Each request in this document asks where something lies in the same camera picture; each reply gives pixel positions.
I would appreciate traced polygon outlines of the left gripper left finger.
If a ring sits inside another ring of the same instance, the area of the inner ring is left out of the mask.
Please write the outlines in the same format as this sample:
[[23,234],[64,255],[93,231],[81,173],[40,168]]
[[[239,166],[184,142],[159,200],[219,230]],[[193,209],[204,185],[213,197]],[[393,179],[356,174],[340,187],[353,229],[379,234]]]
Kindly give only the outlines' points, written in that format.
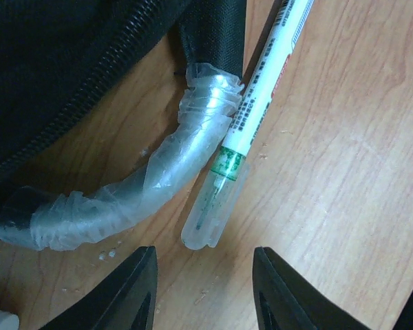
[[93,290],[45,329],[152,329],[158,288],[154,246],[128,256]]

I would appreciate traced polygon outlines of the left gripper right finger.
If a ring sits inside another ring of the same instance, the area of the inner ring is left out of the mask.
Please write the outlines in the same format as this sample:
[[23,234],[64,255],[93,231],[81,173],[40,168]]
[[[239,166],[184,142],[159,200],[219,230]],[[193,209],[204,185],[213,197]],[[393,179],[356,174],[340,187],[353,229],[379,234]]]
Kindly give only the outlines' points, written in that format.
[[253,255],[253,296],[260,329],[367,329],[328,300],[270,247]]

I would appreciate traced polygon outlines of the silver white pen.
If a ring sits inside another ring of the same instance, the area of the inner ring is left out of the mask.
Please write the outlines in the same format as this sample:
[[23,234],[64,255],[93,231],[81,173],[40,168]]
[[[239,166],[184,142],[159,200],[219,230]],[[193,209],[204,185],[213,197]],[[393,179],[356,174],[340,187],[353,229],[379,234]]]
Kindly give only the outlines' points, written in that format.
[[282,2],[242,102],[182,229],[182,242],[190,250],[214,248],[220,240],[248,174],[248,152],[313,3],[313,0]]

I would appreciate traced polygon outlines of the black student backpack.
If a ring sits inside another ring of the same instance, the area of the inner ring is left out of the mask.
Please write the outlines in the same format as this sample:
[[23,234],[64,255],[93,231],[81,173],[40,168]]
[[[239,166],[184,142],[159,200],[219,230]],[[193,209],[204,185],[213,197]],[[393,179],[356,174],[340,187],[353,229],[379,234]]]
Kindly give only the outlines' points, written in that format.
[[[0,1],[0,241],[73,250],[135,226],[207,163],[243,88],[245,1]],[[171,29],[187,61],[178,128],[148,163],[51,195],[9,178],[75,127]]]

